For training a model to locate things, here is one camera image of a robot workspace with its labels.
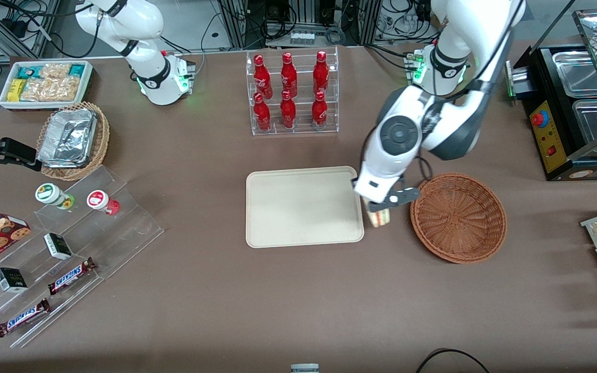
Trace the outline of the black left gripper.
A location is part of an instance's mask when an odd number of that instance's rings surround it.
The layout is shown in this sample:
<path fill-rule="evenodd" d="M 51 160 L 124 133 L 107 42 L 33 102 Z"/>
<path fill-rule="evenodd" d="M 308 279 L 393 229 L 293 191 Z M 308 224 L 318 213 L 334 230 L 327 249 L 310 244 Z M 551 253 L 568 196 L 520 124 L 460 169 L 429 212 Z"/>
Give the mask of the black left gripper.
<path fill-rule="evenodd" d="M 382 210 L 395 208 L 402 205 L 412 203 L 419 198 L 421 191 L 418 188 L 405 188 L 401 190 L 393 190 L 389 192 L 388 200 L 381 203 L 375 201 L 368 201 L 368 211 L 377 213 Z"/>

